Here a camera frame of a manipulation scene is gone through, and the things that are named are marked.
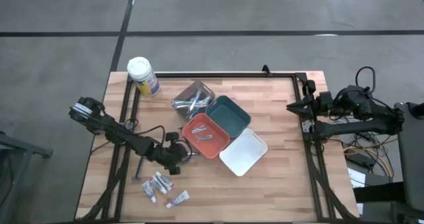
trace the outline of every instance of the teal tray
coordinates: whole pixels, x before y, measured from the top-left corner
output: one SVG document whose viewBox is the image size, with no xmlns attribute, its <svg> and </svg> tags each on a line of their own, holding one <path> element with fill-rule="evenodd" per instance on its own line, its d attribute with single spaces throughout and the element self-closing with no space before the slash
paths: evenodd
<svg viewBox="0 0 424 224">
<path fill-rule="evenodd" d="M 250 123 L 250 115 L 226 95 L 212 102 L 206 108 L 206 115 L 231 138 L 237 138 Z"/>
</svg>

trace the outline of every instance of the wooden table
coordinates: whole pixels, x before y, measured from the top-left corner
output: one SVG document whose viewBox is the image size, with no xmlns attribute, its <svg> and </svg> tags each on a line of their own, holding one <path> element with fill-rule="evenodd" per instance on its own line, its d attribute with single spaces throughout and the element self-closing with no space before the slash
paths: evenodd
<svg viewBox="0 0 424 224">
<path fill-rule="evenodd" d="M 317 92 L 327 90 L 323 72 L 306 73 L 309 79 L 315 80 Z M 113 72 L 103 101 L 108 114 L 116 120 L 121 111 L 126 79 L 126 72 Z M 142 181 L 132 181 L 140 160 L 132 153 L 121 221 L 315 221 L 299 119 L 286 111 L 286 105 L 295 101 L 290 79 L 162 78 L 157 95 L 140 98 L 137 114 L 140 125 L 136 131 L 156 125 L 164 125 L 167 132 L 178 131 L 185 122 L 174 111 L 171 100 L 194 80 L 201 80 L 217 96 L 227 95 L 248 112 L 252 117 L 248 128 L 267 143 L 267 153 L 243 177 L 235 176 L 219 158 L 208 160 L 200 156 L 196 162 L 182 166 L 181 175 L 171 177 L 175 188 L 169 194 L 156 192 L 156 203 L 146 197 L 141 183 L 155 171 L 169 177 L 168 172 L 155 162 L 143 162 Z M 161 132 L 152 132 L 150 136 L 160 140 Z M 104 142 L 104 137 L 96 137 L 93 148 Z M 113 145 L 108 144 L 91 155 L 77 217 L 86 214 L 105 189 L 112 151 Z M 324 157 L 331 188 L 348 210 L 358 215 L 340 144 L 328 142 Z M 167 209 L 165 204 L 184 190 L 191 199 Z M 320 193 L 325 208 L 325 198 Z"/>
</svg>

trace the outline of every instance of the plastic container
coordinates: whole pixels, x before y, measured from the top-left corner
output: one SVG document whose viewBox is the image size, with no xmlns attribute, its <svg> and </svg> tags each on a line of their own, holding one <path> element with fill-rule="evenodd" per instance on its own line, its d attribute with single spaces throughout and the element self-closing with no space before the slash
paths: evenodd
<svg viewBox="0 0 424 224">
<path fill-rule="evenodd" d="M 251 129 L 245 129 L 219 158 L 237 176 L 243 176 L 268 150 L 268 145 Z"/>
<path fill-rule="evenodd" d="M 209 96 L 210 99 L 208 101 L 208 104 L 212 103 L 212 101 L 215 98 L 215 94 L 203 82 L 195 81 L 189 87 L 187 87 L 183 92 L 177 95 L 174 98 L 174 100 L 172 100 L 172 104 L 174 104 L 175 101 L 190 101 L 190 99 L 195 97 L 197 90 L 201 91 L 199 100 L 204 100 L 206 97 Z M 191 112 L 189 112 L 189 109 L 186 107 L 176 109 L 177 113 L 180 114 L 186 121 L 189 121 L 198 113 L 204 113 L 205 110 L 206 110 L 206 107 L 195 108 Z"/>
<path fill-rule="evenodd" d="M 205 125 L 206 129 L 198 133 L 192 130 Z M 226 147 L 230 136 L 204 113 L 197 114 L 184 125 L 182 135 L 202 153 L 206 158 L 215 158 Z M 197 141 L 198 137 L 212 135 L 212 139 Z"/>
<path fill-rule="evenodd" d="M 250 123 L 250 115 L 226 95 L 218 97 L 206 108 L 206 115 L 231 138 L 238 137 Z"/>
<path fill-rule="evenodd" d="M 137 84 L 141 95 L 155 95 L 159 91 L 159 82 L 152 66 L 146 58 L 137 57 L 129 60 L 127 65 L 129 76 Z"/>
</svg>

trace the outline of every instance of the white tray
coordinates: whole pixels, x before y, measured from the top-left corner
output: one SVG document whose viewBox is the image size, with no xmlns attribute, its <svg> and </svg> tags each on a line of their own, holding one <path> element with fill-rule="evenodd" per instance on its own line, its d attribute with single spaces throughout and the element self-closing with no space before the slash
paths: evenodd
<svg viewBox="0 0 424 224">
<path fill-rule="evenodd" d="M 219 158 L 237 176 L 243 176 L 268 150 L 268 145 L 251 129 L 245 129 Z"/>
</svg>

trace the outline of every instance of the small tube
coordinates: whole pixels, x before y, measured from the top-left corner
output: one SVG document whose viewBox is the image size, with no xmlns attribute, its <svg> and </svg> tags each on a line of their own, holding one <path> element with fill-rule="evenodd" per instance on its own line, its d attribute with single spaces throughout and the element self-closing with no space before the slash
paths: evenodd
<svg viewBox="0 0 424 224">
<path fill-rule="evenodd" d="M 166 194 L 166 188 L 160 184 L 159 180 L 156 178 L 156 176 L 155 176 L 155 175 L 153 175 L 153 176 L 150 178 L 150 180 L 149 180 L 149 181 L 150 181 L 150 183 L 151 183 L 151 184 L 152 184 L 155 188 L 157 188 L 160 192 L 162 192 L 163 194 Z"/>
<path fill-rule="evenodd" d="M 174 207 L 189 198 L 190 196 L 188 195 L 187 190 L 184 190 L 184 192 L 178 195 L 178 197 L 174 198 L 170 203 L 166 204 L 166 207 L 167 208 Z"/>
<path fill-rule="evenodd" d="M 172 181 L 169 180 L 167 177 L 163 176 L 161 173 L 156 172 L 156 177 L 159 180 L 159 182 L 163 184 L 163 186 L 165 186 L 165 188 L 168 191 L 171 191 L 171 189 L 174 187 L 174 184 L 172 183 Z"/>
<path fill-rule="evenodd" d="M 152 203 L 155 203 L 156 197 L 154 196 L 154 191 L 153 191 L 152 186 L 150 185 L 150 181 L 145 181 L 142 186 L 143 186 L 144 192 L 150 198 Z"/>
</svg>

